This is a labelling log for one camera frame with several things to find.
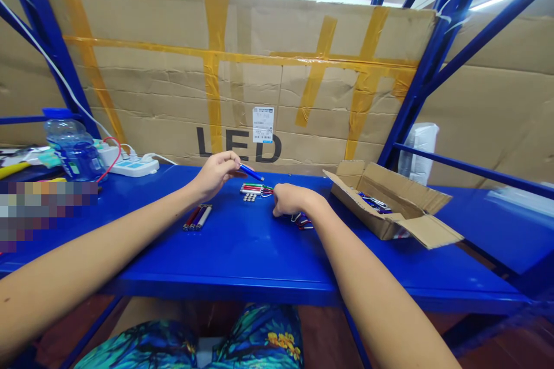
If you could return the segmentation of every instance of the pixelated area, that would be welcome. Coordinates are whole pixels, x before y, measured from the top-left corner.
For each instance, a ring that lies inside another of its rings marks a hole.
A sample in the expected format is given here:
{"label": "pixelated area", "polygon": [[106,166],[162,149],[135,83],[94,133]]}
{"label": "pixelated area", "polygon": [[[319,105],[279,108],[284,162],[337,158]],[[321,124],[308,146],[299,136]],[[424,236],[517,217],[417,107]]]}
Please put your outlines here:
{"label": "pixelated area", "polygon": [[40,240],[58,220],[80,217],[98,203],[97,183],[0,183],[0,253],[17,252],[18,242]]}

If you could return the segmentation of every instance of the left hand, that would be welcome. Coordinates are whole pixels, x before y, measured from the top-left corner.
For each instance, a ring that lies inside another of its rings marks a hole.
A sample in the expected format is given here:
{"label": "left hand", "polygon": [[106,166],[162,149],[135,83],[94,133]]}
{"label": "left hand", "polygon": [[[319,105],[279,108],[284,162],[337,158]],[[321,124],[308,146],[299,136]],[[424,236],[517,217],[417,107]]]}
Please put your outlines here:
{"label": "left hand", "polygon": [[202,170],[189,183],[202,202],[207,202],[217,195],[218,191],[232,177],[245,178],[240,168],[240,157],[233,151],[226,151],[210,156]]}

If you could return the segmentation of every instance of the shorts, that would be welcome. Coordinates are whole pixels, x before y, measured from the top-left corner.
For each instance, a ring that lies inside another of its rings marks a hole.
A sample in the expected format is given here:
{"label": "shorts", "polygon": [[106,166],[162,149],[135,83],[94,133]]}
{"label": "shorts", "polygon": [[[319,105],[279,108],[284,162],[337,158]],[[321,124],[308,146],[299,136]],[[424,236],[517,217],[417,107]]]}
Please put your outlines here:
{"label": "shorts", "polygon": [[[75,369],[196,368],[198,339],[185,325],[169,320],[131,327],[91,350]],[[231,334],[214,347],[205,368],[304,367],[300,318],[293,306],[244,309]]]}

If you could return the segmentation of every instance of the laser pointer pen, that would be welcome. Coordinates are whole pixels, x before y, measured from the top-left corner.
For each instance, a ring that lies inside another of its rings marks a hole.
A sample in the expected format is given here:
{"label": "laser pointer pen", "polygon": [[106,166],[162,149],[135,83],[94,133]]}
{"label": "laser pointer pen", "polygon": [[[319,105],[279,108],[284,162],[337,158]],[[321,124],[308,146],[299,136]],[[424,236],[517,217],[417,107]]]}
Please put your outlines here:
{"label": "laser pointer pen", "polygon": [[239,168],[239,170],[242,170],[244,173],[246,173],[247,175],[249,176],[252,176],[253,178],[255,178],[256,180],[259,180],[261,182],[264,181],[264,178],[262,176],[260,176],[258,173],[256,173],[254,170],[252,170],[250,167],[240,163],[241,167]]}

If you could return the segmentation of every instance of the open cardboard box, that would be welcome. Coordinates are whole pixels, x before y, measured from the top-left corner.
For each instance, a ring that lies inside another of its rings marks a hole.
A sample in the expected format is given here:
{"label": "open cardboard box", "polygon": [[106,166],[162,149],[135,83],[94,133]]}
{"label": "open cardboard box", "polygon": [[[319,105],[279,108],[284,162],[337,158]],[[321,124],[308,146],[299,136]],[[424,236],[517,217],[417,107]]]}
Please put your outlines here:
{"label": "open cardboard box", "polygon": [[[449,245],[463,236],[433,216],[452,198],[375,163],[341,161],[336,174],[323,171],[333,181],[331,192],[382,240],[414,236],[427,249]],[[364,192],[386,203],[393,213],[381,214],[365,202]]]}

